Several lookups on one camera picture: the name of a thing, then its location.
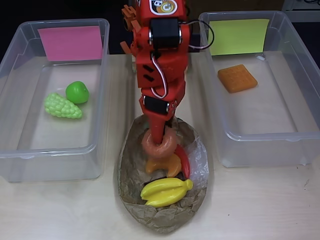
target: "yellow sticky note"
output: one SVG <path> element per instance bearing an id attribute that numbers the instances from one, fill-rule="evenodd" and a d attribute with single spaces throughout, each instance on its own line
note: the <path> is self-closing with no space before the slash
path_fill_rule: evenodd
<path id="1" fill-rule="evenodd" d="M 261 53 L 264 50 L 269 19 L 211 21 L 214 42 L 211 55 Z M 212 40 L 209 30 L 208 42 Z"/>

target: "green apple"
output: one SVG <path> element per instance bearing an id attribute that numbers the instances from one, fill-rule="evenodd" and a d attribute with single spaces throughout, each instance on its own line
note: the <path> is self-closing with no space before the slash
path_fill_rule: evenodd
<path id="1" fill-rule="evenodd" d="M 75 81 L 65 89 L 66 99 L 74 104 L 83 104 L 89 99 L 89 91 L 82 81 Z"/>

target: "clear plastic bin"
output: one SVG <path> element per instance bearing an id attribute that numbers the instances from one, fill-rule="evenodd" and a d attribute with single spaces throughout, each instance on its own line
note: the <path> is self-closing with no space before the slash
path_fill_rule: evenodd
<path id="1" fill-rule="evenodd" d="M 100 60 L 49 62 L 38 29 L 99 26 Z M 93 179 L 101 174 L 109 23 L 105 19 L 26 22 L 19 26 L 0 65 L 0 176 L 9 182 Z M 51 116 L 44 99 L 65 96 L 75 81 L 90 97 L 81 119 Z"/>
<path id="2" fill-rule="evenodd" d="M 199 19 L 206 23 L 270 19 L 263 53 L 205 53 L 211 75 L 206 99 L 221 163 L 226 167 L 311 163 L 320 154 L 320 71 L 288 17 L 279 11 L 242 11 L 206 12 Z M 207 39 L 208 27 L 201 24 L 202 44 Z M 230 94 L 217 72 L 239 64 L 258 86 Z"/>

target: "yellow banana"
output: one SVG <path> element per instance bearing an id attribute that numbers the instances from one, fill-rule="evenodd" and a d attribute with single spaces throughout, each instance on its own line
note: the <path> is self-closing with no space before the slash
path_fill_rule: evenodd
<path id="1" fill-rule="evenodd" d="M 181 200 L 193 187 L 190 179 L 164 178 L 147 184 L 141 191 L 141 198 L 146 205 L 162 208 Z"/>

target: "wooden table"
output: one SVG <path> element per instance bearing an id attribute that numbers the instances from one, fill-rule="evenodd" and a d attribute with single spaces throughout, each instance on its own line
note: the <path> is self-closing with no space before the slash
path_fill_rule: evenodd
<path id="1" fill-rule="evenodd" d="M 201 64 L 204 56 L 194 53 L 190 61 L 186 96 L 177 116 L 204 139 L 210 182 L 201 208 L 189 223 L 172 234 L 156 234 L 137 223 L 118 197 L 115 163 L 132 119 L 141 112 L 131 57 L 111 55 L 103 174 L 65 182 L 13 184 L 1 179 L 0 239 L 318 240 L 320 160 L 307 166 L 223 167 L 206 128 L 205 107 L 197 105 L 202 100 L 197 79 L 207 74 Z"/>

